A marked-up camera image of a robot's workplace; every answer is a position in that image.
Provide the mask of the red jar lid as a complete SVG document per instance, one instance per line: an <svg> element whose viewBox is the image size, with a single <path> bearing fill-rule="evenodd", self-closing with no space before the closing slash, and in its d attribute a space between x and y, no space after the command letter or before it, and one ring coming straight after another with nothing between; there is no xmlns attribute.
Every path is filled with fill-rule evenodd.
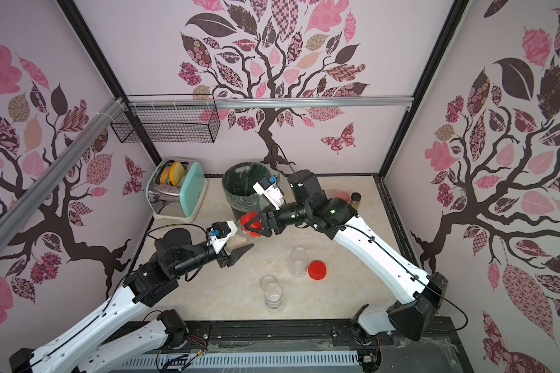
<svg viewBox="0 0 560 373"><path fill-rule="evenodd" d="M325 279L327 275L327 267L324 262L320 260L314 260L309 264L307 273L311 279L320 281Z"/></svg>
<svg viewBox="0 0 560 373"><path fill-rule="evenodd" d="M258 220L258 213L254 211L248 212L240 218L240 226L246 235L251 237L261 236L262 224Z"/></svg>

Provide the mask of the oatmeal jar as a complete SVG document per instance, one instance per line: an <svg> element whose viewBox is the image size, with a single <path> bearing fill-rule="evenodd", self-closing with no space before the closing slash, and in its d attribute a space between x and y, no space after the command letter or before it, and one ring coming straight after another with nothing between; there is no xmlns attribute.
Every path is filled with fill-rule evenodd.
<svg viewBox="0 0 560 373"><path fill-rule="evenodd" d="M229 239L229 241L226 244L226 247L230 252L232 252L233 250L239 249L249 244L250 244L250 240L245 237L245 234L242 232L237 232L233 237Z"/></svg>
<svg viewBox="0 0 560 373"><path fill-rule="evenodd" d="M309 264L307 251L303 247L296 247L290 253L290 260L291 274L296 277L305 275Z"/></svg>

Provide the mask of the clear jar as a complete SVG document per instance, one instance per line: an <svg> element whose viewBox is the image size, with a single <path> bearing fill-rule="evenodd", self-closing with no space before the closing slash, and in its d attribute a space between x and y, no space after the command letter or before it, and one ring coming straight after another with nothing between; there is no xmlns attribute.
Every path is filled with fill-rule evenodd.
<svg viewBox="0 0 560 373"><path fill-rule="evenodd" d="M278 309L282 305L283 289L280 284L269 284L264 288L264 302L270 309Z"/></svg>

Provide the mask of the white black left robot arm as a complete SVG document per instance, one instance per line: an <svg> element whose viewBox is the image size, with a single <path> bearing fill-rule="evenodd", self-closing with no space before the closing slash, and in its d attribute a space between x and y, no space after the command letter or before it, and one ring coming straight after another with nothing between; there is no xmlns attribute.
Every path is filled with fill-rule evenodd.
<svg viewBox="0 0 560 373"><path fill-rule="evenodd" d="M9 359L13 372L108 372L136 355L167 346L177 348L189 329L178 312L167 310L123 337L112 335L154 307L206 264L232 267L253 247L234 222L216 222L205 241L194 244L185 225L155 240L155 253L132 271L104 304L71 329L37 349L22 348Z"/></svg>

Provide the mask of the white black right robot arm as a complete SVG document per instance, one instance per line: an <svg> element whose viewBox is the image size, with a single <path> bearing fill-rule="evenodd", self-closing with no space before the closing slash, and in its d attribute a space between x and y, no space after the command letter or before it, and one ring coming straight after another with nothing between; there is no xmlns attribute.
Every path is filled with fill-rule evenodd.
<svg viewBox="0 0 560 373"><path fill-rule="evenodd" d="M354 318L357 329L368 336L397 332L410 340L421 340L443 303L447 279L404 258L348 202L328 198L317 176L308 169L290 175L288 183L295 198L292 203L285 201L275 176L261 177L254 183L254 192L270 205L245 223L245 229L270 237L288 226L306 225L345 247L395 297L393 304L362 307Z"/></svg>

